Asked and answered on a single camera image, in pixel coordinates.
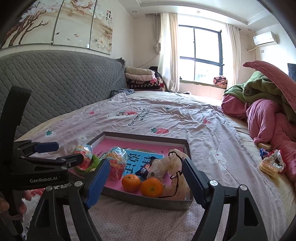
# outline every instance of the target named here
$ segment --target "human hand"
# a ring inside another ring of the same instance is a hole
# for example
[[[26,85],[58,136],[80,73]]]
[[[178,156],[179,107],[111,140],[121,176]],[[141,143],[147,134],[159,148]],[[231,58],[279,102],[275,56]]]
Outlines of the human hand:
[[[31,201],[31,199],[32,199],[31,193],[29,191],[24,191],[23,198],[28,201]],[[8,202],[6,202],[5,199],[0,197],[0,212],[5,212],[8,209],[9,209]],[[27,206],[24,204],[23,201],[21,202],[21,204],[19,206],[19,212],[20,212],[20,214],[25,214],[27,212]]]

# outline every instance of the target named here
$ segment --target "green blanket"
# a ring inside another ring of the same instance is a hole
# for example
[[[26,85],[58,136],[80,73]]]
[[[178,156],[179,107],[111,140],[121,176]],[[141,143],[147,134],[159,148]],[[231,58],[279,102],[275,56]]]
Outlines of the green blanket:
[[[237,84],[224,91],[224,95],[233,95],[244,103],[252,104],[259,99],[269,99],[282,106],[289,121],[296,122],[296,114],[279,88],[261,72],[256,71],[243,84]]]

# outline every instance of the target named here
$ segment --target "ceiling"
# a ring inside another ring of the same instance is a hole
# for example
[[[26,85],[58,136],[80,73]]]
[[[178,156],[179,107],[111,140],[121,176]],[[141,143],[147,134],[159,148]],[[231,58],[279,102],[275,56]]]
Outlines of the ceiling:
[[[279,23],[257,0],[118,0],[118,2],[133,18],[140,18],[149,13],[176,12],[229,23],[247,35]]]

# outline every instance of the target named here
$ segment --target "green crocheted item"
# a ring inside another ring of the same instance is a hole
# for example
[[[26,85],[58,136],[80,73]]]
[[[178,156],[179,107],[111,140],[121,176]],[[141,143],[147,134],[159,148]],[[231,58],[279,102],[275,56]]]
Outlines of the green crocheted item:
[[[81,171],[80,169],[76,168],[76,172],[80,175],[85,176],[87,173],[89,173],[92,169],[96,169],[97,166],[100,164],[100,162],[105,158],[106,153],[101,155],[100,157],[97,157],[95,154],[93,154],[91,158],[91,165],[85,170]]]

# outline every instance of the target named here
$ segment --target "power cord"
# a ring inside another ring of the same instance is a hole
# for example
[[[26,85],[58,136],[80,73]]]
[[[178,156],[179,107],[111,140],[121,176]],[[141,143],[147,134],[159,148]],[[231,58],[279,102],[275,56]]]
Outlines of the power cord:
[[[138,68],[142,67],[143,65],[146,65],[146,64],[150,63],[150,62],[151,62],[151,61],[152,61],[157,55],[155,55],[155,56],[154,56],[152,59],[150,59],[148,62],[146,62],[146,63],[140,65]]]

